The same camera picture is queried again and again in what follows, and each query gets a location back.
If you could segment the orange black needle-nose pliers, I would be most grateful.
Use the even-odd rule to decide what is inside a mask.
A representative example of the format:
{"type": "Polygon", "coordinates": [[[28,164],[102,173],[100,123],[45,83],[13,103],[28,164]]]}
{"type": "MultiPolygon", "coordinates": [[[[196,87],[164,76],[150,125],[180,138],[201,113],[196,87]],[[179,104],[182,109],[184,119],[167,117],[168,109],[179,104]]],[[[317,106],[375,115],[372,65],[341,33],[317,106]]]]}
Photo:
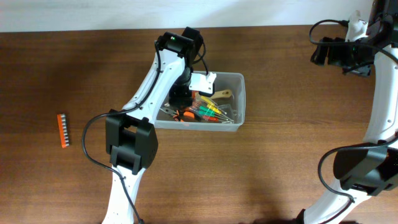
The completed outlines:
{"type": "Polygon", "coordinates": [[[191,108],[185,108],[183,110],[178,110],[172,107],[163,106],[160,108],[162,112],[171,116],[177,122],[194,122],[194,121],[201,121],[201,117],[194,112],[191,108]]]}

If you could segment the clear case of screwdrivers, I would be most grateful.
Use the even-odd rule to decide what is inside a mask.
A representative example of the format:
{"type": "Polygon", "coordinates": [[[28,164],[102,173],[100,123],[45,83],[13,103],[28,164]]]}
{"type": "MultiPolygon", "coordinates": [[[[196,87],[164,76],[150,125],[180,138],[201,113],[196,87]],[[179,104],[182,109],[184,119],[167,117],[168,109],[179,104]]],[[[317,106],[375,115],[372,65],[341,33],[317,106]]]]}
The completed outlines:
{"type": "Polygon", "coordinates": [[[214,123],[234,123],[234,119],[227,115],[214,101],[210,98],[197,95],[188,108],[204,121],[214,123]]]}

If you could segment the orange scraper wooden handle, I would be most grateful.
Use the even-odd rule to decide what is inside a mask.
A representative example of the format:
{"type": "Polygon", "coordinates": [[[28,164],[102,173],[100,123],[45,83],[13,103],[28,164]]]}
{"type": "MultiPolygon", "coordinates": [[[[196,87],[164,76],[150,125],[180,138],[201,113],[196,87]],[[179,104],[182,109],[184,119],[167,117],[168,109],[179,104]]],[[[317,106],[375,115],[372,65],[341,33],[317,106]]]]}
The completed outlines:
{"type": "MultiPolygon", "coordinates": [[[[196,97],[200,97],[199,93],[197,91],[194,91],[192,93],[193,99],[196,97]]],[[[231,98],[233,96],[233,92],[231,90],[221,90],[221,91],[216,91],[212,96],[209,96],[209,99],[211,100],[218,100],[218,99],[225,99],[225,98],[231,98]]]]}

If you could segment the orange socket bit rail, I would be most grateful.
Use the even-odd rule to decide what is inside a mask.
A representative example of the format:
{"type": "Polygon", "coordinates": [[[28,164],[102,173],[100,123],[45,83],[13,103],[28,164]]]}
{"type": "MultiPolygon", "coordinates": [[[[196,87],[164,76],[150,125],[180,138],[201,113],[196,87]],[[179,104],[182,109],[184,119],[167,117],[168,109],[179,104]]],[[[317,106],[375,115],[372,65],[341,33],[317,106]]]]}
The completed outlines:
{"type": "Polygon", "coordinates": [[[65,114],[57,115],[58,128],[60,133],[60,141],[63,148],[66,148],[70,145],[69,135],[67,130],[67,121],[65,114]]]}

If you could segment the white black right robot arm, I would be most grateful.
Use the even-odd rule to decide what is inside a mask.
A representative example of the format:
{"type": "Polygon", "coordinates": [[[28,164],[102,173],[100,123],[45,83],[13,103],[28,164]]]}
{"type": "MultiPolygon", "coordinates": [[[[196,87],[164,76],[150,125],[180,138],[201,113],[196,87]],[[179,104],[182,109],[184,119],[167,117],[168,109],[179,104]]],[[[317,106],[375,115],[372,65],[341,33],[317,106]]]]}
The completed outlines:
{"type": "Polygon", "coordinates": [[[360,203],[397,187],[397,1],[374,0],[368,21],[359,11],[348,20],[345,38],[311,40],[311,62],[343,73],[376,75],[373,107],[363,143],[326,152],[317,167],[326,188],[295,223],[341,223],[360,203]]]}

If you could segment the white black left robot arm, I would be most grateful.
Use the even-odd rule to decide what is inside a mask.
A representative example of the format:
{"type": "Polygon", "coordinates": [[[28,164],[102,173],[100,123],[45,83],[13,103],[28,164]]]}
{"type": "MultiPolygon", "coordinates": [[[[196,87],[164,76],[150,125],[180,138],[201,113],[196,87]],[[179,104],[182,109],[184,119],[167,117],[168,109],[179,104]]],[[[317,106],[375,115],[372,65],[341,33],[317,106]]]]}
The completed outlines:
{"type": "Polygon", "coordinates": [[[164,100],[185,108],[192,103],[194,91],[214,94],[216,75],[193,71],[204,48],[200,31],[190,27],[180,35],[166,32],[159,36],[154,61],[139,89],[121,111],[111,110],[107,115],[106,152],[113,183],[104,223],[143,222],[134,202],[142,176],[158,149],[154,124],[164,100]]]}

